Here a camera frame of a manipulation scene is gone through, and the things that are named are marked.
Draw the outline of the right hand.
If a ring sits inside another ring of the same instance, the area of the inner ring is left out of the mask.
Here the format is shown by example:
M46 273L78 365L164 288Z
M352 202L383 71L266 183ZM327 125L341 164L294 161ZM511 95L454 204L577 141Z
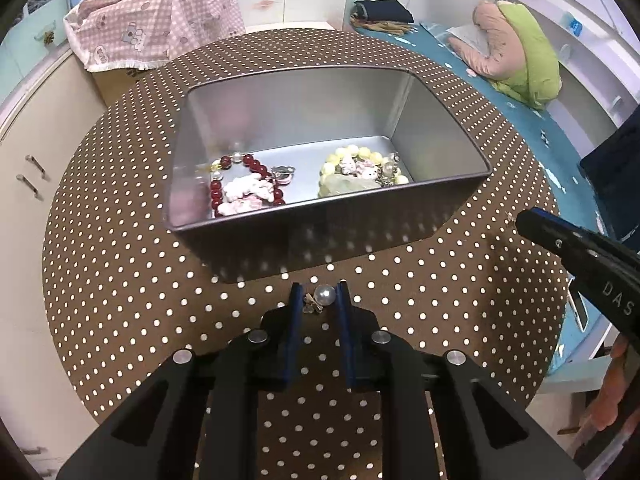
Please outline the right hand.
M620 411L620 402L639 369L638 354L622 333L617 335L610 357L611 363L600 390L582 416L582 422L589 422L597 431L603 431L614 424Z

